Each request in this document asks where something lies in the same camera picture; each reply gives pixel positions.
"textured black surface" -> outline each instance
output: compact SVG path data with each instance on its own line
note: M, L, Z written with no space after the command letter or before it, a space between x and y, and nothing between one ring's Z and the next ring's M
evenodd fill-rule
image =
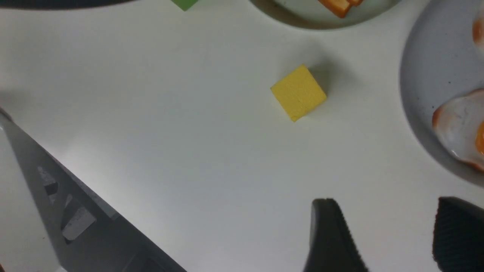
M338 203L313 201L315 233L304 272L368 272Z
M484 272L484 211L453 197L439 199L433 254L443 272Z
M0 0L0 8L66 10L102 7L132 0Z

